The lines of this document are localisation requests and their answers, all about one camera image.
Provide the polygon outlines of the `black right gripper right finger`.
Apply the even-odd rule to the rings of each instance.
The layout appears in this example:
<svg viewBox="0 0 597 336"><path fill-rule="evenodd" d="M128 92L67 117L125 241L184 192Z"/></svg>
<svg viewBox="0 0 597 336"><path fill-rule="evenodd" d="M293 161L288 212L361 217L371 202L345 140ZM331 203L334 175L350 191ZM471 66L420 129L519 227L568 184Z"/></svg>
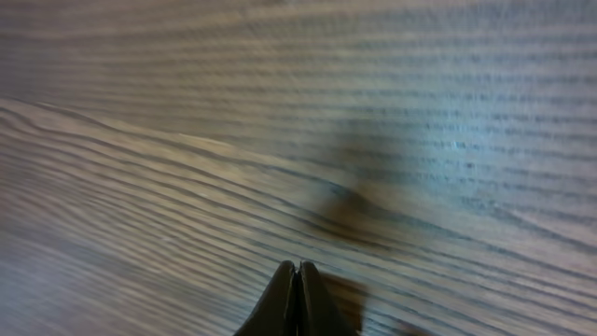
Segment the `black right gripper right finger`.
<svg viewBox="0 0 597 336"><path fill-rule="evenodd" d="M299 266L298 312L298 335L357 336L310 261L302 261Z"/></svg>

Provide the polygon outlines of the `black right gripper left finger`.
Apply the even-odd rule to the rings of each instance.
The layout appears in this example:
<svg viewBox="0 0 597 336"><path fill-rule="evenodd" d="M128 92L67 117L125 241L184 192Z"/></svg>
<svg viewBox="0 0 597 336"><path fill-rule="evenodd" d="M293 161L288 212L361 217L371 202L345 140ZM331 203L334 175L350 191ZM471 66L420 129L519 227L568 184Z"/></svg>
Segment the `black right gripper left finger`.
<svg viewBox="0 0 597 336"><path fill-rule="evenodd" d="M251 314L234 336L291 336L297 333L296 267L280 263Z"/></svg>

